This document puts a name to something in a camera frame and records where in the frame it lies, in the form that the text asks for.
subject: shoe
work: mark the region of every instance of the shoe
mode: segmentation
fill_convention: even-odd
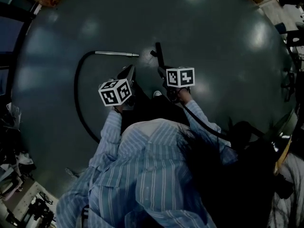
[[[159,90],[156,90],[154,93],[153,93],[153,98],[154,97],[157,97],[157,96],[161,96],[162,93],[159,91]]]

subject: metal rod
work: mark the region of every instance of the metal rod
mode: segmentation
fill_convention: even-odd
[[[116,56],[125,56],[125,57],[139,57],[139,54],[128,53],[128,52],[96,51],[95,54],[116,55]]]

